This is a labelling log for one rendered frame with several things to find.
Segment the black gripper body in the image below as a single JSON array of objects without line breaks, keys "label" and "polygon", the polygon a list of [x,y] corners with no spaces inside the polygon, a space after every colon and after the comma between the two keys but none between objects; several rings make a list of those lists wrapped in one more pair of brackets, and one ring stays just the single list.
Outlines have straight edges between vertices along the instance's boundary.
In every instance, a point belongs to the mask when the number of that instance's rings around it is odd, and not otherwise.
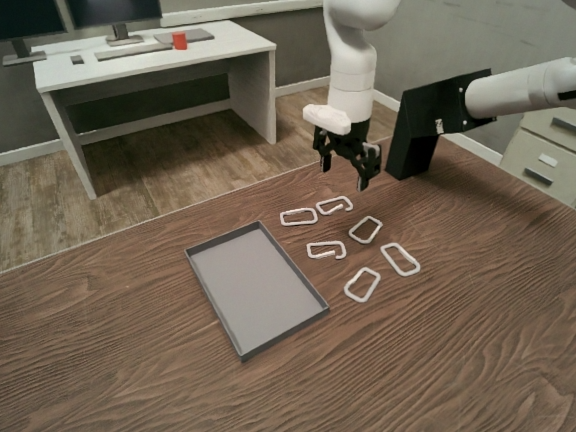
[{"label": "black gripper body", "polygon": [[327,130],[327,136],[330,142],[335,138],[339,140],[339,144],[333,148],[337,155],[349,160],[347,154],[345,154],[343,150],[343,145],[345,144],[350,145],[355,157],[364,151],[363,142],[367,143],[366,137],[369,131],[370,119],[371,116],[364,121],[351,123],[351,130],[346,135],[336,134]]}]

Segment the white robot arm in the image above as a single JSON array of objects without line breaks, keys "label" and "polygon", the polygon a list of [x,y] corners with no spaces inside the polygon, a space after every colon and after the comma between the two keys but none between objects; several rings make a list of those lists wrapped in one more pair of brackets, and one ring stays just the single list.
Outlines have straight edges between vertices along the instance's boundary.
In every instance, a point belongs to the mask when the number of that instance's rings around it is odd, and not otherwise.
[{"label": "white robot arm", "polygon": [[[346,135],[351,123],[371,116],[377,53],[362,30],[384,26],[400,2],[323,0],[332,56],[328,105],[306,106],[306,121]],[[561,58],[474,80],[467,88],[465,102],[475,119],[559,107],[576,109],[576,60]]]}]

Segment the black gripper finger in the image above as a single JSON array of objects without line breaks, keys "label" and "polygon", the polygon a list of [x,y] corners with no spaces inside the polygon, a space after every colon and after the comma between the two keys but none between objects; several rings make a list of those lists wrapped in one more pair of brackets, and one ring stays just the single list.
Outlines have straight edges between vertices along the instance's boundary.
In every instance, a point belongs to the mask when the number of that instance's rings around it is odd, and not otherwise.
[{"label": "black gripper finger", "polygon": [[[339,144],[339,140],[337,138],[333,139],[329,144],[325,145],[327,136],[327,130],[315,125],[315,132],[314,132],[314,140],[313,140],[313,149],[319,152],[320,158],[320,167],[322,172],[327,172],[331,168],[331,156],[330,153],[335,146]],[[320,142],[319,142],[320,141]]]},{"label": "black gripper finger", "polygon": [[[362,192],[368,187],[369,179],[381,173],[382,146],[380,144],[371,145],[365,142],[363,142],[363,146],[364,151],[360,154],[361,158],[357,160],[350,145],[343,145],[345,154],[347,154],[352,166],[356,168],[359,174],[356,190],[358,192]],[[365,169],[363,169],[362,164]]]}]

